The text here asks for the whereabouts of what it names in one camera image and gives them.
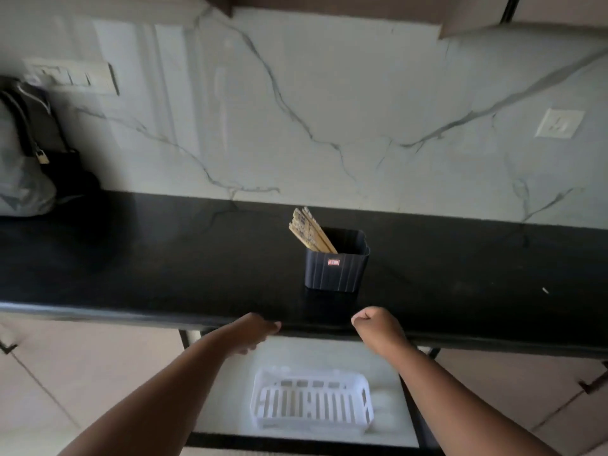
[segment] granite countertop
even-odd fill
[[[303,285],[293,206],[105,192],[0,219],[0,311],[182,328],[249,311],[284,334],[350,338],[387,307],[430,346],[608,357],[608,231],[312,208],[361,229],[358,294]]]

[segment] fist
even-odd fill
[[[382,307],[366,307],[353,315],[351,323],[365,345],[384,358],[409,344],[397,319]]]
[[[269,322],[261,315],[249,313],[217,331],[222,334],[228,355],[232,355],[246,354],[265,341],[266,337],[277,334],[279,329],[281,322]]]

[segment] white marble wall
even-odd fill
[[[257,9],[2,20],[0,72],[112,64],[119,97],[56,99],[107,189],[608,228],[607,39]],[[549,107],[587,112],[573,139],[534,137]]]

